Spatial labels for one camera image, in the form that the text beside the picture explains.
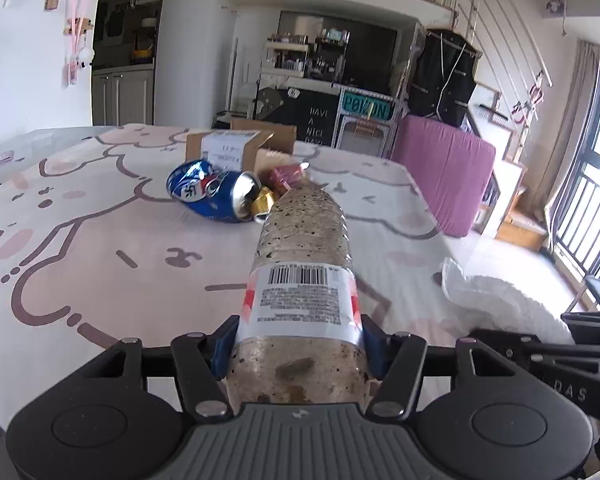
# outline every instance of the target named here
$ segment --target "cardboard box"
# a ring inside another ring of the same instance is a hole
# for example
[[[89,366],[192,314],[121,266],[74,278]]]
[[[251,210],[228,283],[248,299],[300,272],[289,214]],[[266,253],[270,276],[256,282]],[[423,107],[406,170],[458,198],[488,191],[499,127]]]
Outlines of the cardboard box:
[[[185,161],[208,158],[228,170],[253,171],[258,176],[294,163],[295,126],[248,120],[232,120],[231,125],[231,130],[189,134]]]

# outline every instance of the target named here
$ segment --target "white plastic bag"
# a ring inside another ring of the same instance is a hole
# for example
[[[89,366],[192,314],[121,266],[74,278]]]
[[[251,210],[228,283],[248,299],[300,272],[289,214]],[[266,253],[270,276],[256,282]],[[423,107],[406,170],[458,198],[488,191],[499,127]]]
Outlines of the white plastic bag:
[[[485,328],[535,334],[543,343],[574,344],[567,325],[542,303],[504,280],[489,276],[467,278],[451,258],[442,263],[442,290],[458,307],[454,312],[457,319],[450,325],[462,335]]]

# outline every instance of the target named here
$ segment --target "blue soda can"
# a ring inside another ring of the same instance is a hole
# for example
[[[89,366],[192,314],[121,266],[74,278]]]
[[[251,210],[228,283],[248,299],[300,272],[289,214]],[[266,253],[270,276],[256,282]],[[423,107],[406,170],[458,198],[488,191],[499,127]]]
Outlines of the blue soda can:
[[[251,203],[260,192],[251,171],[223,171],[200,158],[178,166],[167,178],[167,192],[198,214],[223,222],[251,220]]]

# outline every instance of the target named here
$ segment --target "plastic bottle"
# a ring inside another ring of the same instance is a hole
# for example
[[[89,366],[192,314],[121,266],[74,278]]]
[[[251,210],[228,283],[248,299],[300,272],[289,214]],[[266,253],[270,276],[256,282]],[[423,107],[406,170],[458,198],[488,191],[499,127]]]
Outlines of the plastic bottle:
[[[326,286],[319,284],[326,279]],[[280,281],[297,286],[282,291],[275,285]],[[263,283],[268,292],[258,285]],[[340,319],[334,314],[335,290]],[[277,308],[265,314],[266,321],[262,307],[258,310],[258,298],[264,301],[264,294],[278,298]],[[297,301],[313,302],[315,309],[292,309]],[[357,309],[342,210],[317,187],[290,190],[271,209],[258,242],[226,377],[234,409],[253,401],[364,406],[369,376]],[[330,322],[307,322],[317,318]]]

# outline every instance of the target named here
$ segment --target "black chalkboard sign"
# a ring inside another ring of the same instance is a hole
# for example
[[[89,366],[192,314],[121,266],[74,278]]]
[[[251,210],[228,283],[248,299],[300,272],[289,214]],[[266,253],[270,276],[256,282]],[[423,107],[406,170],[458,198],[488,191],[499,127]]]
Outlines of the black chalkboard sign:
[[[258,120],[295,126],[297,140],[331,146],[340,97],[296,88],[277,92],[282,104]]]

